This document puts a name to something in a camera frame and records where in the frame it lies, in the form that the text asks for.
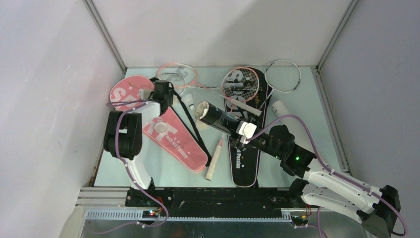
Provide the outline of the white tube lid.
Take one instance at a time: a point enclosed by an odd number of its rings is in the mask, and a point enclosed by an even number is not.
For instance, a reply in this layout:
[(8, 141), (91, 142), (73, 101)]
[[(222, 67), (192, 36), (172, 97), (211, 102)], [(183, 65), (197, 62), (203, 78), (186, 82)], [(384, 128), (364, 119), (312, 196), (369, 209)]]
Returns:
[(155, 130), (157, 133), (166, 133), (166, 132), (167, 132), (167, 130), (168, 130), (168, 125), (167, 125), (167, 123), (165, 123), (165, 122), (157, 122), (157, 123), (154, 125), (154, 130)]

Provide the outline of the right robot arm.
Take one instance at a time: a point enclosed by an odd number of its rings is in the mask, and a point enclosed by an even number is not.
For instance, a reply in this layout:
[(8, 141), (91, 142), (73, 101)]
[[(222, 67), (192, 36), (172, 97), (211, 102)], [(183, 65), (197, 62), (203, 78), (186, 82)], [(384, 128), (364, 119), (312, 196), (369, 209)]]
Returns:
[(229, 133), (236, 142), (277, 158), (287, 174), (297, 177), (288, 193), (292, 206), (308, 204), (346, 215), (378, 238), (394, 234), (401, 209), (395, 188), (378, 188), (335, 170), (317, 153), (296, 144), (285, 125), (264, 133), (255, 124), (241, 121)]

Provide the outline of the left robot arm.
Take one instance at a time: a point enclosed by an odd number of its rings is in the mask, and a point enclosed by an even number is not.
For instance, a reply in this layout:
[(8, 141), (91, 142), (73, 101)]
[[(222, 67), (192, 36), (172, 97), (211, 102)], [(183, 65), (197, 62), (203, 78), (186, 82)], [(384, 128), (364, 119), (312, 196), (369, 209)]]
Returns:
[(113, 110), (108, 115), (105, 130), (104, 149), (118, 158), (130, 177), (132, 187), (139, 190), (137, 199), (144, 206), (152, 206), (157, 194), (149, 186), (152, 177), (148, 174), (142, 161), (136, 160), (143, 145), (143, 127), (153, 119), (162, 116), (173, 104), (174, 86), (166, 80), (154, 78), (154, 89), (146, 99), (132, 102), (109, 102), (109, 107), (140, 105), (126, 111)]

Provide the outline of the black shuttlecock tube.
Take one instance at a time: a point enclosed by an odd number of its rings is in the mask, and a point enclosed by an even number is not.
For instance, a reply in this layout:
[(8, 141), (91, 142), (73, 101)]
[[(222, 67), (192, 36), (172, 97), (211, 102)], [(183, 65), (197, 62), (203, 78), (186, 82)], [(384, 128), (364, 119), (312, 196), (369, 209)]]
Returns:
[(209, 104), (210, 106), (207, 115), (198, 120), (229, 135), (237, 134), (236, 130), (240, 120), (228, 115), (225, 111), (219, 109), (215, 105)]

